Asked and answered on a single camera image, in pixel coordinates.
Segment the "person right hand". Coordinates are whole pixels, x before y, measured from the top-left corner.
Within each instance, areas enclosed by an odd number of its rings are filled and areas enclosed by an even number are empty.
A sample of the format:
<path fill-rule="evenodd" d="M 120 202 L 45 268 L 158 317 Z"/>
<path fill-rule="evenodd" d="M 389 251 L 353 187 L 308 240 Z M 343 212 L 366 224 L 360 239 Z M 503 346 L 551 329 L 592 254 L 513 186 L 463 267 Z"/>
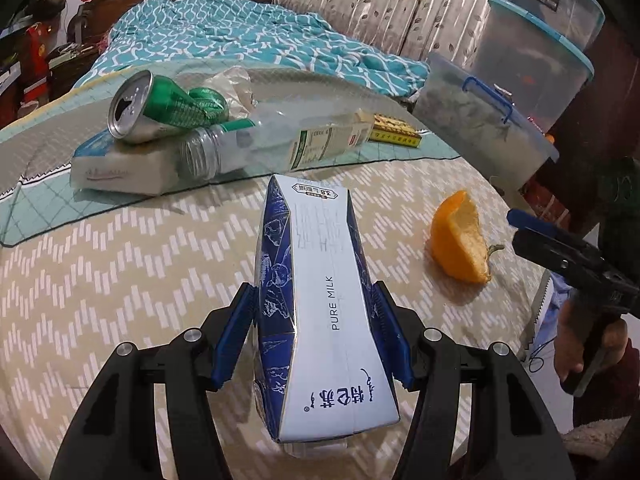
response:
<path fill-rule="evenodd" d="M 554 369 L 560 382 L 570 373 L 579 374 L 584 368 L 585 341 L 593 326 L 590 307 L 567 299 L 560 310 L 558 333 L 554 340 Z M 628 327 L 622 318 L 608 324 L 602 334 L 603 360 L 599 370 L 606 370 L 623 359 L 628 341 Z"/>

